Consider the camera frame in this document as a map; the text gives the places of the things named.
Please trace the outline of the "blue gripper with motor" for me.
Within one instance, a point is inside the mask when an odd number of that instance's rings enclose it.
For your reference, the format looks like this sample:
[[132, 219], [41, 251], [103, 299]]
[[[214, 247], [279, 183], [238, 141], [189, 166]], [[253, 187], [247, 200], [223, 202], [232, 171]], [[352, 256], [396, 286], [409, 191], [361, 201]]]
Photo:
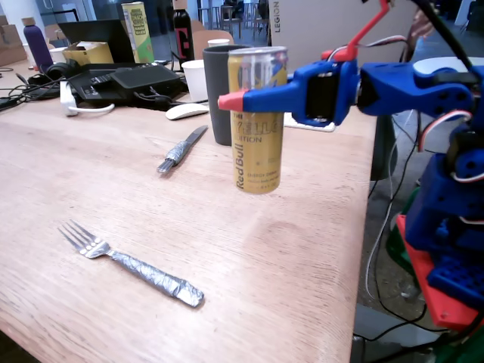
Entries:
[[359, 82], [355, 60], [321, 60], [297, 69], [289, 84], [221, 95], [218, 106], [245, 113], [291, 112], [298, 123], [307, 126], [338, 126], [355, 104]]

